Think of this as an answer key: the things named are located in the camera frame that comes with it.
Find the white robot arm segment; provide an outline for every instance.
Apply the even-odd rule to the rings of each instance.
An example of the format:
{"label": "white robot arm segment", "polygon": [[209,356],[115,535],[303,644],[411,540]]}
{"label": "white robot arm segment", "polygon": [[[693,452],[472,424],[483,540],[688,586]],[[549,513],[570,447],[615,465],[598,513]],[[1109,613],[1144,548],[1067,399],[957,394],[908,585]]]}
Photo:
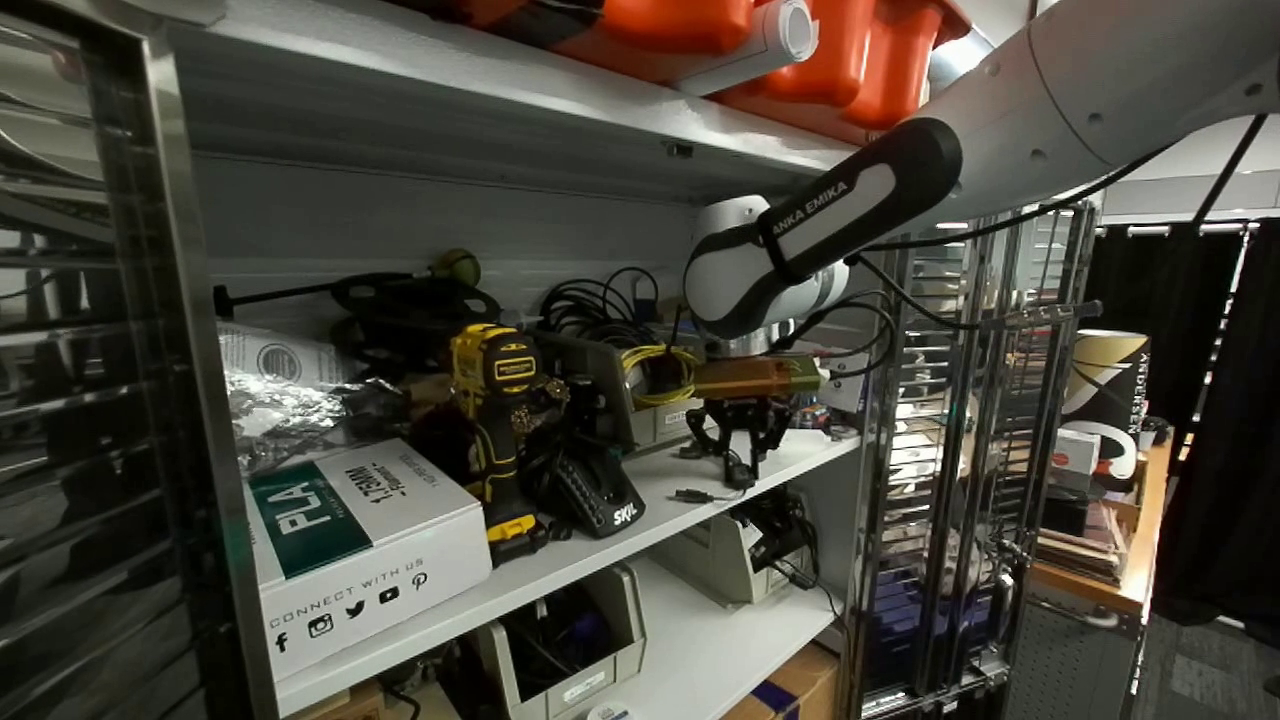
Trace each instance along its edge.
{"label": "white robot arm segment", "polygon": [[1280,0],[1063,0],[755,222],[704,234],[688,310],[794,315],[829,264],[934,221],[1017,210],[1211,121],[1280,106]]}

